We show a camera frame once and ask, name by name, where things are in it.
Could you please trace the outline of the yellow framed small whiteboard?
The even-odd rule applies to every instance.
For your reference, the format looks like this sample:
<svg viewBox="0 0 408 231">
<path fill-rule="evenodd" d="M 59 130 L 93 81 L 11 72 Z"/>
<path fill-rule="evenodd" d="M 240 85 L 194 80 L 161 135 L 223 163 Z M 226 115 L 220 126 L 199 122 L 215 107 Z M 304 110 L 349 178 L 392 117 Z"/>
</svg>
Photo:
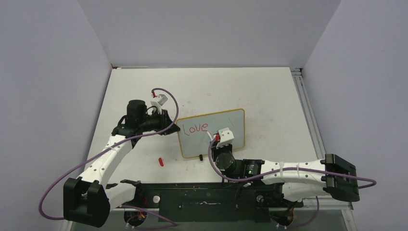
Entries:
<svg viewBox="0 0 408 231">
<path fill-rule="evenodd" d="M 245 146 L 245 110 L 242 108 L 179 118 L 176 125 L 180 128 L 178 139 L 183 158 L 206 155 L 211 141 L 209 135 L 224 128 L 232 131 L 235 150 Z"/>
</svg>

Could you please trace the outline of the red marker cap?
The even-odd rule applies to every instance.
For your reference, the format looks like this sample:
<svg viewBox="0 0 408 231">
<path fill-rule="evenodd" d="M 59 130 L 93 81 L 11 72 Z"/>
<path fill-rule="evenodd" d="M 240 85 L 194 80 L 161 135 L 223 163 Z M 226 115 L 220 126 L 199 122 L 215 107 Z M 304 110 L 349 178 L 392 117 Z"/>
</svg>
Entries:
<svg viewBox="0 0 408 231">
<path fill-rule="evenodd" d="M 163 162 L 163 160 L 162 160 L 162 158 L 160 157 L 159 159 L 158 159 L 158 161 L 159 161 L 159 164 L 160 164 L 160 166 L 164 166 L 164 162 Z"/>
</svg>

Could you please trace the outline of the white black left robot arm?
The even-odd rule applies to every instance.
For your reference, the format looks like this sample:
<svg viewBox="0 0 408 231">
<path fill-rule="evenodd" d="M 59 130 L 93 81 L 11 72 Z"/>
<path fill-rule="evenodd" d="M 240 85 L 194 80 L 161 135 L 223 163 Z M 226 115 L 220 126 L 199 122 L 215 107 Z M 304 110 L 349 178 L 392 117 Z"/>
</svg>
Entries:
<svg viewBox="0 0 408 231">
<path fill-rule="evenodd" d="M 167 101 L 164 95 L 151 100 L 152 112 L 143 100 L 131 100 L 127 113 L 113 129 L 103 154 L 77 178 L 68 178 L 63 187 L 64 219 L 93 227 L 101 227 L 110 212 L 123 203 L 138 207 L 143 202 L 143 193 L 137 190 L 135 181 L 122 181 L 107 188 L 112 174 L 123 158 L 136 146 L 141 135 L 148 132 L 168 135 L 178 132 L 168 111 L 162 106 Z"/>
</svg>

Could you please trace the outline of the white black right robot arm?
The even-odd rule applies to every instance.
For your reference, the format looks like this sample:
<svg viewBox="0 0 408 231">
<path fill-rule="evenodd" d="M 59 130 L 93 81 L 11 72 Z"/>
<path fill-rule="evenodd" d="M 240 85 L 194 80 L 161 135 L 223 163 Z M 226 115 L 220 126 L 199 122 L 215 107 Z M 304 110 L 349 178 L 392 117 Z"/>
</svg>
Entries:
<svg viewBox="0 0 408 231">
<path fill-rule="evenodd" d="M 277 186 L 272 200 L 278 206 L 315 196 L 331 196 L 343 202 L 360 200 L 356 166 L 336 154 L 308 162 L 273 162 L 235 159 L 232 145 L 210 142 L 210 165 L 223 179 L 258 185 Z"/>
</svg>

